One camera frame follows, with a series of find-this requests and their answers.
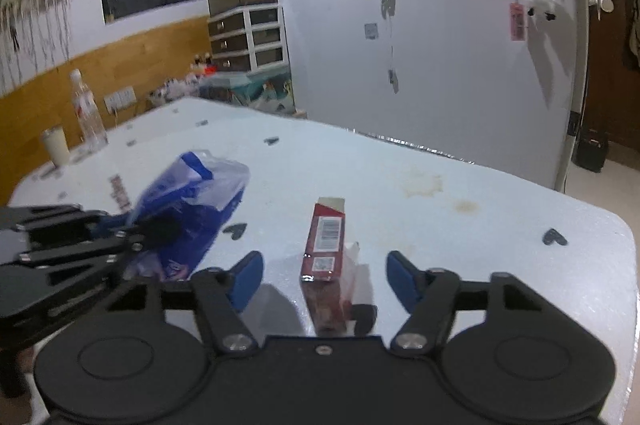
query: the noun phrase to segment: plastic water bottle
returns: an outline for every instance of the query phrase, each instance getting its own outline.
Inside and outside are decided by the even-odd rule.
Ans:
[[[71,101],[78,117],[84,142],[92,152],[95,152],[107,145],[107,132],[95,105],[94,94],[89,86],[82,82],[82,75],[79,70],[73,70],[69,75],[72,83]]]

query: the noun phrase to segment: pink tag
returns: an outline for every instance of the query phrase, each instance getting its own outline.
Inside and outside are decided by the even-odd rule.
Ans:
[[[509,5],[511,17],[511,40],[524,40],[524,6],[519,2]]]

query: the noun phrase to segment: black heart sticker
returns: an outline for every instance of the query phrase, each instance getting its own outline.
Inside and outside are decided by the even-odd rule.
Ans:
[[[542,242],[545,243],[546,246],[552,245],[554,242],[558,243],[560,246],[566,246],[568,241],[559,231],[555,228],[549,228],[545,235],[542,237]]]
[[[246,230],[246,223],[236,223],[235,225],[229,225],[226,227],[222,233],[230,233],[231,239],[237,241],[244,235],[244,231]]]

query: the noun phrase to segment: white cup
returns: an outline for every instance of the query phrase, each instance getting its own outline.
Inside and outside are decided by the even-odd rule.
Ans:
[[[66,146],[65,131],[62,126],[55,126],[55,128],[47,129],[42,133],[42,142],[47,149],[53,165],[56,167],[62,167],[69,163],[71,153]]]

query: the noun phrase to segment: wooden wall panel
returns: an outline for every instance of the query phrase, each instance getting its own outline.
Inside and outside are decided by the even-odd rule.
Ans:
[[[78,68],[95,95],[105,127],[115,125],[104,97],[133,86],[138,103],[118,113],[122,123],[144,112],[146,94],[167,78],[183,78],[195,54],[210,51],[207,18],[199,17],[138,33],[75,57],[0,98],[0,204],[20,179],[48,161],[40,142],[62,124],[70,147],[81,141],[71,105],[69,73]]]
[[[640,150],[640,68],[628,50],[632,0],[613,0],[614,10],[591,8],[584,124],[612,142]]]

